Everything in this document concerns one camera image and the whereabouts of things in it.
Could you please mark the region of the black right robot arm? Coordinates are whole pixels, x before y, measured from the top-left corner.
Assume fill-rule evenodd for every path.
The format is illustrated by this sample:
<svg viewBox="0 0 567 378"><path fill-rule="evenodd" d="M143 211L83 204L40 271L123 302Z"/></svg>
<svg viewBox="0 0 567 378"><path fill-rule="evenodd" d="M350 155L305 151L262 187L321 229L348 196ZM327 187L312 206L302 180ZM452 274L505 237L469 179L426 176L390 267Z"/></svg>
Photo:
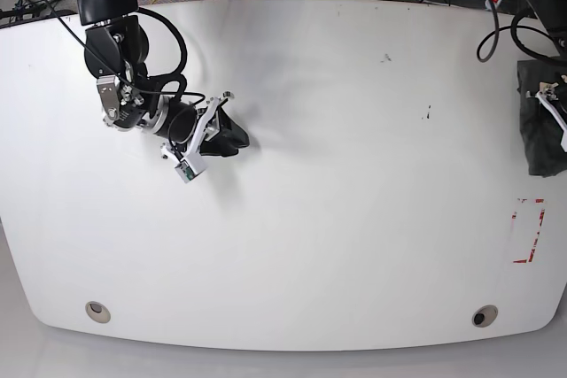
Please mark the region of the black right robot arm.
<svg viewBox="0 0 567 378"><path fill-rule="evenodd" d="M85 27L84 60L97 80L108 126L156 135L173 158L182 158L190 146L201 155L219 157L236 156L249 146L248 134L223 109L229 93L206 98L187 91L187 45L169 19L140 7L137 0L77 2ZM160 22L177 42L180 58L172 71L149 74L145 61L150 44L141 15Z"/></svg>

